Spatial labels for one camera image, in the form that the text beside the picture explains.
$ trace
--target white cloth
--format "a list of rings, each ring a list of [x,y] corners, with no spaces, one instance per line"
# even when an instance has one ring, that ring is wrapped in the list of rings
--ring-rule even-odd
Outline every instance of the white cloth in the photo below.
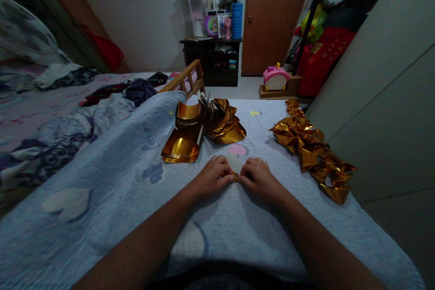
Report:
[[[81,66],[75,63],[53,63],[42,74],[40,74],[38,78],[35,79],[35,83],[40,88],[46,88],[53,84],[56,80],[65,77],[70,72],[73,72],[79,68],[81,68]]]

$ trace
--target dark wooden cabinet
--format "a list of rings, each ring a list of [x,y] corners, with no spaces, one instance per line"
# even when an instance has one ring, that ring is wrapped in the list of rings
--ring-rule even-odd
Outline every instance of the dark wooden cabinet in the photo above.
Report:
[[[201,61],[205,86],[237,87],[239,71],[239,48],[241,39],[210,39],[205,41],[180,41],[184,45],[186,66],[194,60]],[[219,51],[222,46],[226,53]],[[230,60],[235,66],[231,68]]]

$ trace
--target gold paper bow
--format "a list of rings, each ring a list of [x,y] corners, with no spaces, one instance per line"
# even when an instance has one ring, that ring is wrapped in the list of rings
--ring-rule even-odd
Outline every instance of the gold paper bow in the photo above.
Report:
[[[227,99],[209,100],[198,92],[198,104],[179,102],[175,127],[162,149],[162,160],[170,163],[193,162],[199,157],[203,135],[217,144],[236,143],[246,137],[246,130],[235,116],[237,108]]]
[[[312,124],[300,110],[296,100],[288,100],[286,117],[272,129],[279,144],[285,146],[291,154],[298,155],[301,172],[309,171],[321,188],[337,204],[343,205],[349,193],[347,182],[351,178],[348,172],[356,170],[349,163],[344,163],[324,142],[324,134],[320,129],[311,129]],[[326,184],[331,178],[332,187]]]

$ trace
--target wooden headboard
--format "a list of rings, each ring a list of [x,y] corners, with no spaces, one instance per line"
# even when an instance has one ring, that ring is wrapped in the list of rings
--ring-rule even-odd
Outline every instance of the wooden headboard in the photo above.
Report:
[[[198,76],[197,80],[194,82],[192,78],[192,73],[196,71]],[[187,92],[186,85],[184,84],[184,80],[188,79],[190,84],[190,91]],[[203,71],[201,69],[201,61],[196,59],[190,65],[188,65],[177,77],[175,77],[169,84],[165,85],[164,88],[160,90],[159,93],[174,91],[178,86],[181,87],[181,90],[186,93],[187,98],[192,95],[198,93],[199,90],[205,93],[204,79],[203,79]]]

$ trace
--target blue quilt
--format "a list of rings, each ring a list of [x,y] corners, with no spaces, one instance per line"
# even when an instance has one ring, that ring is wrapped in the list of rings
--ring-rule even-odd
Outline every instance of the blue quilt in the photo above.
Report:
[[[160,152],[174,127],[182,92],[165,92],[117,122],[0,221],[0,289],[69,289],[144,219],[166,203],[213,155],[265,159],[272,173],[391,289],[423,289],[402,249],[352,194],[339,206],[317,187],[268,131],[283,101],[230,100],[247,137],[216,145],[205,139],[194,163],[167,164]],[[234,260],[289,280],[309,280],[275,209],[241,185],[199,202],[165,268],[183,272],[201,260]]]

